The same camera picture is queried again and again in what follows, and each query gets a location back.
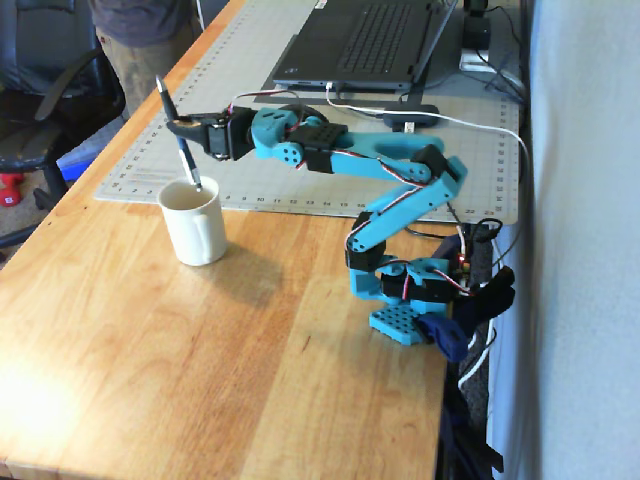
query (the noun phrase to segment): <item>wall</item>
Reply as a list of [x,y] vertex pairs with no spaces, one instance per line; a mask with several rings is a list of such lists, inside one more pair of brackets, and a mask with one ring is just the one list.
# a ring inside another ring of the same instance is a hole
[[491,354],[496,478],[640,478],[639,24],[632,0],[536,2],[533,212]]

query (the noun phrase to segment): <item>khaki pants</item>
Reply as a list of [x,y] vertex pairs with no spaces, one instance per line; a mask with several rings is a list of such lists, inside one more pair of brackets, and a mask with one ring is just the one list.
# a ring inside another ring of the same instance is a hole
[[127,47],[96,28],[102,50],[118,75],[127,100],[129,116],[156,87],[156,75],[164,77],[200,34],[191,20],[166,42],[148,47]]

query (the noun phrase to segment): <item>mug handle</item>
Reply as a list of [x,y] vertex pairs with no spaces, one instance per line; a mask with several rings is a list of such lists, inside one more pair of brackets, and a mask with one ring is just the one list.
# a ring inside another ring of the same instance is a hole
[[211,225],[209,222],[209,217],[204,214],[196,215],[193,218],[194,223],[196,224],[196,229],[198,230],[198,235],[200,236],[200,243],[202,244],[202,252],[204,254],[203,261],[205,263],[210,263],[211,258],[211,242],[213,239],[211,238]]

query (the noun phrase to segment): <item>person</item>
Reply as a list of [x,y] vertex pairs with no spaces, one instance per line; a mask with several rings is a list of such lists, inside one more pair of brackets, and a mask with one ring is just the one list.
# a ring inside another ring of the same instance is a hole
[[120,80],[129,116],[198,37],[191,0],[89,0],[102,49]]

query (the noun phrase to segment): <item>blue mounting plate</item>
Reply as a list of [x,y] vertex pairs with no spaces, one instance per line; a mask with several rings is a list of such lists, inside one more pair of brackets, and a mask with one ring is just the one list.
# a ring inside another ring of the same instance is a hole
[[422,343],[422,337],[413,327],[411,321],[418,318],[416,312],[409,303],[387,306],[369,315],[369,326],[380,333],[393,338],[403,345]]

